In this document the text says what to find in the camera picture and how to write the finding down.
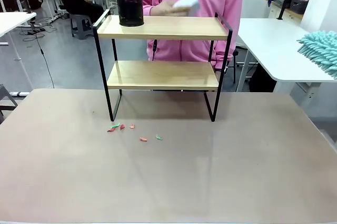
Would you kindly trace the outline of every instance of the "hand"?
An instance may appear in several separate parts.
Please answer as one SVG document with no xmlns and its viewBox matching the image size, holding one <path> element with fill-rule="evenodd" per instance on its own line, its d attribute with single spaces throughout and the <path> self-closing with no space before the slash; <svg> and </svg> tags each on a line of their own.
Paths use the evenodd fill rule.
<svg viewBox="0 0 337 224">
<path fill-rule="evenodd" d="M 191 10 L 190 7 L 173 8 L 175 1 L 164 0 L 157 6 L 151 9 L 151 16 L 188 16 Z"/>
</svg>

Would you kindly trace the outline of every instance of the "wooden shelf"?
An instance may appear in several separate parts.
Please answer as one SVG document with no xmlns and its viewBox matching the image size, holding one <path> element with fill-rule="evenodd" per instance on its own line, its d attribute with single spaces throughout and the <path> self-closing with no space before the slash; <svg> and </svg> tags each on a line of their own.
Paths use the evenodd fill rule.
<svg viewBox="0 0 337 224">
<path fill-rule="evenodd" d="M 215 17 L 144 16 L 144 25 L 125 27 L 109 15 L 97 30 L 101 38 L 226 41 L 228 32 Z"/>
<path fill-rule="evenodd" d="M 123 90 L 217 90 L 209 62 L 117 61 L 107 86 Z"/>
</svg>

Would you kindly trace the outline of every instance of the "white sponge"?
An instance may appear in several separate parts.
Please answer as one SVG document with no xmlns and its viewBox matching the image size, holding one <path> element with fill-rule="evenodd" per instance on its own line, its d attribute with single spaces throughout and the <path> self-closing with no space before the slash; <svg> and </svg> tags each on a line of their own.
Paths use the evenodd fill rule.
<svg viewBox="0 0 337 224">
<path fill-rule="evenodd" d="M 197 11 L 200 9 L 200 3 L 199 3 L 199 0 L 178 0 L 173 5 L 173 8 L 176 8 L 176 7 L 191 7 L 189 16 L 195 16 Z"/>
</svg>

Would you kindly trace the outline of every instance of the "beige table surface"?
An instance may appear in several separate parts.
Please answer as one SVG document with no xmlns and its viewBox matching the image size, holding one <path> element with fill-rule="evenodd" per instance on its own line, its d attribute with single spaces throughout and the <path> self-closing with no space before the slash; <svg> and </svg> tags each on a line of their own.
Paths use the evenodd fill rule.
<svg viewBox="0 0 337 224">
<path fill-rule="evenodd" d="M 117 118 L 103 91 L 34 90 L 0 125 L 0 220 L 337 220 L 337 155 L 289 96 L 223 93 L 212 123 L 202 93 L 124 91 Z"/>
</svg>

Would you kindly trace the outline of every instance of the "chair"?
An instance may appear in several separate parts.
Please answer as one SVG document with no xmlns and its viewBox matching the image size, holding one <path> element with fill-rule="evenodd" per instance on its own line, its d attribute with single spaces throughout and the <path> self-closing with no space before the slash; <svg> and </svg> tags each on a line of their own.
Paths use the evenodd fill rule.
<svg viewBox="0 0 337 224">
<path fill-rule="evenodd" d="M 88 20 L 90 28 L 86 26 L 86 20 Z M 86 36 L 94 34 L 90 18 L 86 15 L 70 14 L 70 25 L 72 28 L 72 36 L 74 37 L 74 34 L 76 34 L 80 40 L 84 40 Z"/>
<path fill-rule="evenodd" d="M 17 107 L 17 103 L 12 98 L 12 96 L 10 95 L 10 93 L 8 92 L 8 90 L 5 88 L 5 86 L 2 83 L 0 83 L 0 100 L 3 99 L 4 97 L 8 97 L 9 100 L 12 101 L 12 103 L 14 104 L 14 106 L 0 105 L 0 124 L 2 122 L 4 122 L 4 120 L 5 120 L 2 111 L 12 111 L 12 110 L 14 110 Z"/>
<path fill-rule="evenodd" d="M 229 65 L 229 62 L 227 63 L 227 69 L 232 67 L 233 68 L 233 71 L 234 71 L 234 76 L 233 76 L 233 84 L 235 84 L 236 82 L 236 57 L 238 56 L 239 52 L 237 50 L 235 50 L 233 52 L 233 66 L 228 66 Z"/>
</svg>

